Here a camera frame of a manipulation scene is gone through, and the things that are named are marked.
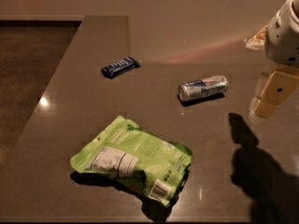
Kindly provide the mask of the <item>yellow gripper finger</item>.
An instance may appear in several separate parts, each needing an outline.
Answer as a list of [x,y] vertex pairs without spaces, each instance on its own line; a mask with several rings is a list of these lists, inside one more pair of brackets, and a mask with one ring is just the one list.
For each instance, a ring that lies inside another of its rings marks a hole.
[[252,50],[264,49],[267,28],[268,26],[265,25],[258,33],[249,38],[245,43],[246,48]]
[[299,69],[280,66],[263,72],[249,105],[251,119],[268,119],[299,88]]

